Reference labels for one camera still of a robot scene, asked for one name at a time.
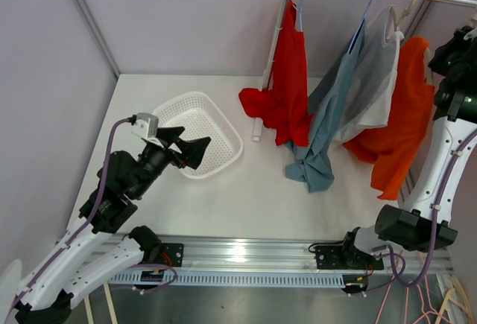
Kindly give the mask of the cream hanger on floor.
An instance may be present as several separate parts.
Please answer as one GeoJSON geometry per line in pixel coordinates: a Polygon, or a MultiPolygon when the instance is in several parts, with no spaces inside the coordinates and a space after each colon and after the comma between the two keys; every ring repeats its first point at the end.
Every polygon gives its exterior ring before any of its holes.
{"type": "Polygon", "coordinates": [[[438,323],[475,323],[470,301],[456,276],[438,276],[443,301],[435,324],[438,323]]]}

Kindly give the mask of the red t shirt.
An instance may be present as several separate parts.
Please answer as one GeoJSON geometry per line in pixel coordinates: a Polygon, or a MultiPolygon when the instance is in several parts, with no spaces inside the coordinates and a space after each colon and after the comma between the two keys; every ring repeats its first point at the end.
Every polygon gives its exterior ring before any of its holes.
{"type": "Polygon", "coordinates": [[[276,145],[293,142],[309,145],[311,116],[304,34],[295,28],[297,6],[288,1],[272,67],[273,85],[269,90],[244,88],[238,98],[247,116],[260,118],[267,128],[276,130],[276,145]]]}

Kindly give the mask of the blue grey t shirt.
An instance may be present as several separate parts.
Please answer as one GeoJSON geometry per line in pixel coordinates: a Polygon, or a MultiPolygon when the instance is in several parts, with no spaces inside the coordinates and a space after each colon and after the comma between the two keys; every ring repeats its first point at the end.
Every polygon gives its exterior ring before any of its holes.
{"type": "Polygon", "coordinates": [[[309,96],[309,144],[301,147],[293,141],[285,146],[294,161],[285,167],[285,177],[306,184],[309,193],[329,189],[334,174],[328,150],[344,112],[358,57],[364,45],[366,19],[362,18],[353,37],[309,96]]]}

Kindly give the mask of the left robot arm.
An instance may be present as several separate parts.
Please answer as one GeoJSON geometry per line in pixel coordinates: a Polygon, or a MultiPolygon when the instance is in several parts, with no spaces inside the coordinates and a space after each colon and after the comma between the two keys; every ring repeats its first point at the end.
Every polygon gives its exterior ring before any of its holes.
{"type": "Polygon", "coordinates": [[[113,250],[85,260],[138,209],[140,200],[163,171],[197,169],[211,138],[183,140],[184,127],[154,128],[137,158],[107,150],[98,187],[52,253],[19,284],[12,304],[18,323],[64,323],[86,296],[114,275],[137,264],[171,267],[161,239],[146,225],[135,227],[113,250]]]}

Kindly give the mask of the white t shirt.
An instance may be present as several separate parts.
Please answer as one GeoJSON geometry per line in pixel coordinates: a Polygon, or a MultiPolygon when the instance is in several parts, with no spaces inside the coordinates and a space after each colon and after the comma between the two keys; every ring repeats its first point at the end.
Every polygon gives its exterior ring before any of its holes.
{"type": "Polygon", "coordinates": [[[334,144],[343,144],[365,130],[388,125],[402,39],[392,5],[367,23],[334,144]]]}

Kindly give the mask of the wooden hanger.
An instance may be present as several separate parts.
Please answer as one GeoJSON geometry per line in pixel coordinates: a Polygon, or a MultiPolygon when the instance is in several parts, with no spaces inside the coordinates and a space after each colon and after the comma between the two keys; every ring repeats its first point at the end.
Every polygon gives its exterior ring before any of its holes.
{"type": "Polygon", "coordinates": [[[433,53],[429,48],[426,48],[423,53],[423,65],[424,65],[424,81],[427,84],[433,85],[435,84],[434,73],[430,69],[429,64],[432,61],[433,53]]]}
{"type": "Polygon", "coordinates": [[[417,0],[411,0],[410,4],[402,10],[401,14],[397,14],[397,10],[393,5],[389,7],[383,30],[384,43],[389,43],[395,34],[397,34],[400,39],[403,39],[404,33],[401,31],[401,26],[404,20],[414,10],[416,3],[417,0]]]}

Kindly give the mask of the orange t shirt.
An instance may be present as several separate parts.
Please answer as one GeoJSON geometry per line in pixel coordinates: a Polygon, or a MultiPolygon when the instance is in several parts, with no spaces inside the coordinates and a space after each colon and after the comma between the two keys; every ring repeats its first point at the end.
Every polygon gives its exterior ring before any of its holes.
{"type": "Polygon", "coordinates": [[[371,164],[370,187],[380,191],[380,200],[397,200],[428,129],[435,86],[425,76],[425,51],[429,42],[413,36],[399,53],[397,81],[388,124],[362,131],[344,143],[361,162],[371,164]]]}

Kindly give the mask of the aluminium mounting rail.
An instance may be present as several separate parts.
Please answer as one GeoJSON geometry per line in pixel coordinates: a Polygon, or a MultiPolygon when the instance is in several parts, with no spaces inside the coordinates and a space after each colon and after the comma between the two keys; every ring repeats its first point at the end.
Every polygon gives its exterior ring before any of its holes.
{"type": "MultiPolygon", "coordinates": [[[[178,278],[171,285],[252,288],[344,288],[345,278],[365,274],[359,270],[318,269],[309,242],[239,238],[205,238],[159,235],[167,244],[182,244],[177,259],[178,278]]],[[[403,252],[405,275],[413,278],[421,271],[425,255],[403,252]]],[[[140,283],[142,271],[124,271],[110,280],[114,285],[155,285],[140,283]]],[[[453,274],[446,250],[437,250],[428,274],[453,274]]]]}

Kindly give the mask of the white plastic basket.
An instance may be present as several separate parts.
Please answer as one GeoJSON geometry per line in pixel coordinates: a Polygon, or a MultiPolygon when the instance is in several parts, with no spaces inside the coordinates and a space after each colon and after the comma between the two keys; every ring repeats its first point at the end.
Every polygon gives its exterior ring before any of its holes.
{"type": "Polygon", "coordinates": [[[203,92],[187,92],[160,104],[153,112],[160,127],[185,128],[180,138],[191,141],[210,137],[198,169],[180,172],[191,180],[204,180],[230,167],[242,154],[243,141],[234,126],[203,92]]]}

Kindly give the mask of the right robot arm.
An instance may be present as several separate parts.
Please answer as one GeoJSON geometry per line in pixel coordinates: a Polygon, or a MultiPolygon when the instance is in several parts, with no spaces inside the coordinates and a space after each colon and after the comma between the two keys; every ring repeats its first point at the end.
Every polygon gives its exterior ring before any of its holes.
{"type": "Polygon", "coordinates": [[[385,127],[344,143],[372,165],[371,186],[385,201],[375,224],[347,233],[343,265],[377,266],[379,251],[397,248],[428,257],[454,243],[455,192],[476,146],[476,38],[471,27],[429,51],[421,36],[401,48],[391,113],[385,127]]]}

